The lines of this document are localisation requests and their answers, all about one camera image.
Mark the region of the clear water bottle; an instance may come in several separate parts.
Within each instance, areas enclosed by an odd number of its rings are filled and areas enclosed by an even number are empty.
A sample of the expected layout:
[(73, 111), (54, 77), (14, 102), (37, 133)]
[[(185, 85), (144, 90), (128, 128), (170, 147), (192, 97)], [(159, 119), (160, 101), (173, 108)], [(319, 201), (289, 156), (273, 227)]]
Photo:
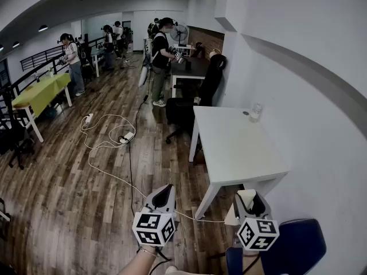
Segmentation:
[(249, 120), (252, 123), (256, 123), (260, 120), (263, 106), (260, 103), (254, 103), (251, 113), (249, 114)]

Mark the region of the table with green cloth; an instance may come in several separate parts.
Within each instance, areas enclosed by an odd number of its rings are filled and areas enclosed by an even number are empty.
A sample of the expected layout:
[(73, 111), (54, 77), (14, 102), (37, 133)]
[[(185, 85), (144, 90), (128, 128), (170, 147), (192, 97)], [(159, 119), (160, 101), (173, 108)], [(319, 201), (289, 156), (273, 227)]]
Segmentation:
[(29, 119), (26, 128), (31, 126), (36, 133), (38, 140), (43, 143), (44, 139), (35, 123), (35, 119), (40, 116), (44, 109), (58, 96), (65, 92), (68, 106), (72, 106), (71, 97), (68, 90), (68, 84), (71, 78), (68, 73), (56, 74), (52, 77), (46, 77), (39, 82), (32, 84), (20, 93), (12, 102), (15, 110), (24, 110)]

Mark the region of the black metal railing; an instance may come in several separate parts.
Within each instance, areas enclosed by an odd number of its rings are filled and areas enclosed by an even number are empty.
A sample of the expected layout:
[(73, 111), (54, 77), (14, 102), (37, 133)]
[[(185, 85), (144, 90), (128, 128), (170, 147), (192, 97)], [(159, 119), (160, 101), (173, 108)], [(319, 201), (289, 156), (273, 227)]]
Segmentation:
[[(91, 80), (96, 77), (93, 59), (91, 57), (92, 49), (102, 49), (103, 38), (94, 40), (77, 41), (79, 57), (81, 60), (81, 72), (83, 79)], [(34, 82), (39, 82), (47, 73), (58, 74), (68, 69), (68, 65), (62, 65), (60, 60), (65, 55), (65, 46), (60, 45), (39, 52), (33, 56), (21, 60), (22, 71), (25, 72), (15, 83), (11, 84), (11, 95), (14, 99)]]

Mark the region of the white desk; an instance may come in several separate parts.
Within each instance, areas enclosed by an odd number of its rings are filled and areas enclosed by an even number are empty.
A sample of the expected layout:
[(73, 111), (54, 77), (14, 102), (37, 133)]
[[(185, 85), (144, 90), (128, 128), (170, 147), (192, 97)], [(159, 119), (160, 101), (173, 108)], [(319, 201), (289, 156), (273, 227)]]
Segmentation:
[(99, 57), (102, 56), (104, 54), (104, 50), (103, 49), (92, 49), (91, 51), (91, 57), (93, 59), (93, 65), (95, 68), (95, 74), (96, 77), (99, 78), (100, 73), (99, 73)]

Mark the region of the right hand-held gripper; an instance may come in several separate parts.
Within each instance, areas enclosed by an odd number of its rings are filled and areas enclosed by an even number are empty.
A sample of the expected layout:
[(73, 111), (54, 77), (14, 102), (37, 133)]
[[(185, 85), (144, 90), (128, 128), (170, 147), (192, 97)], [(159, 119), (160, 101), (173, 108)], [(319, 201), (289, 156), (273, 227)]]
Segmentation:
[(247, 208), (239, 193), (233, 200), (233, 209), (237, 219), (243, 219), (236, 232), (236, 238), (246, 251), (268, 251), (280, 236), (279, 225), (272, 219), (271, 208), (264, 197), (256, 193), (252, 211), (257, 218), (248, 217)]

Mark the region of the person's left forearm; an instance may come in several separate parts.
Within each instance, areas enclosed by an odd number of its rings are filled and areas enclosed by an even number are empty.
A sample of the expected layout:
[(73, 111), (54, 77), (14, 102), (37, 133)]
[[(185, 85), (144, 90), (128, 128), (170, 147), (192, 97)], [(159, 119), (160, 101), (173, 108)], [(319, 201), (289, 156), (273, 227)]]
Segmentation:
[(118, 275), (149, 275), (159, 247), (142, 245), (135, 257), (118, 273)]

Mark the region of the black standing fan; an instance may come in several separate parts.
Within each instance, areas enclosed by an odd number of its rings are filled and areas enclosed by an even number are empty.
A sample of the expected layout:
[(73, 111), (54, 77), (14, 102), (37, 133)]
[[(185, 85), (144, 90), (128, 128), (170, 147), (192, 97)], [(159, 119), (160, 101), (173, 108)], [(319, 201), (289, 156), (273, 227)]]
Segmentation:
[(171, 38), (178, 42), (178, 46), (186, 46), (184, 41), (188, 37), (188, 30), (184, 25), (175, 24), (170, 31)]

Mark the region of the dark-topped desk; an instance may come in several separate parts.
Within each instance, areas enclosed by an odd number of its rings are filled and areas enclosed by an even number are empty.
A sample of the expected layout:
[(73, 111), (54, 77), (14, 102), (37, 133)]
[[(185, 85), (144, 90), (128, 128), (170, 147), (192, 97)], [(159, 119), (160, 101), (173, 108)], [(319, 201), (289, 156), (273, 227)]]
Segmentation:
[[(192, 62), (192, 70), (185, 70), (185, 62)], [(186, 61), (182, 64), (172, 63), (171, 65), (171, 96), (176, 97), (177, 89), (175, 85), (177, 80), (180, 79), (196, 79), (204, 80), (210, 61), (205, 58), (198, 57), (186, 57)]]

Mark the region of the person's right forearm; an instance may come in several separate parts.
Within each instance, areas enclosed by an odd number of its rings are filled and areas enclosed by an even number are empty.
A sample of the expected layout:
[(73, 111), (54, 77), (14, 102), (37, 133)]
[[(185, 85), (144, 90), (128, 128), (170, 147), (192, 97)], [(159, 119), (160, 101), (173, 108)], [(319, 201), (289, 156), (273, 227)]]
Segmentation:
[(259, 252), (243, 255), (242, 275), (264, 275)]

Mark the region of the white side table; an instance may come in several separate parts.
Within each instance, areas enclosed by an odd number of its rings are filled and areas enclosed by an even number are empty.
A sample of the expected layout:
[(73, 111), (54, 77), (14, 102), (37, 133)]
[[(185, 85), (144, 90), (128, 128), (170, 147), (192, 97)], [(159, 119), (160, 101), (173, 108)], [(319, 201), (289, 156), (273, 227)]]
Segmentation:
[(182, 53), (183, 56), (185, 57), (191, 57), (193, 52), (195, 51), (195, 47), (191, 46), (191, 45), (184, 45), (181, 46), (179, 44), (174, 44), (174, 47)]

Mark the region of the blue chair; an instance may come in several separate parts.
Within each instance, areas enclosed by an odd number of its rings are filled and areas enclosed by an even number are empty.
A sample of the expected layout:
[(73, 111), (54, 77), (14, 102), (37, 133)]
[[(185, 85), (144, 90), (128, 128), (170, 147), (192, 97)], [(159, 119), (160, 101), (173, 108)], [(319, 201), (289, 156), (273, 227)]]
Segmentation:
[(264, 275), (306, 275), (326, 254), (326, 242), (313, 218), (279, 225), (280, 236), (268, 251), (246, 251), (240, 245), (226, 251), (228, 275), (242, 275), (243, 255), (260, 253)]

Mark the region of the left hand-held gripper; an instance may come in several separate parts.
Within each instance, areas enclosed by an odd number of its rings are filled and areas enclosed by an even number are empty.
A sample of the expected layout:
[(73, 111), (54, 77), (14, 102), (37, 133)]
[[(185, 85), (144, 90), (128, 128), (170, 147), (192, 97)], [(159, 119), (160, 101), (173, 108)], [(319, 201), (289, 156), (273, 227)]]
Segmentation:
[(176, 201), (173, 184), (162, 186), (146, 198), (134, 215), (132, 230), (140, 245), (164, 247), (176, 231)]

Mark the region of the black office chair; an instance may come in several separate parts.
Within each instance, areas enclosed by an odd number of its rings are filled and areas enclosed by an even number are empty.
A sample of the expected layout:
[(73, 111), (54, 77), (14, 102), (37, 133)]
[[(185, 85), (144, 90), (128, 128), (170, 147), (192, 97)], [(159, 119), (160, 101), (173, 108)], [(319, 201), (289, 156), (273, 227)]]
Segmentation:
[[(166, 143), (171, 143), (171, 138), (183, 132), (192, 136), (194, 126), (194, 110), (196, 106), (212, 106), (212, 99), (222, 79), (222, 74), (227, 65), (227, 58), (215, 55), (210, 59), (210, 64), (198, 89), (192, 85), (180, 85), (179, 89), (188, 93), (188, 97), (171, 97), (166, 102), (166, 118), (169, 125), (174, 124), (177, 129), (166, 137)], [(194, 104), (194, 98), (200, 97), (199, 105)]]

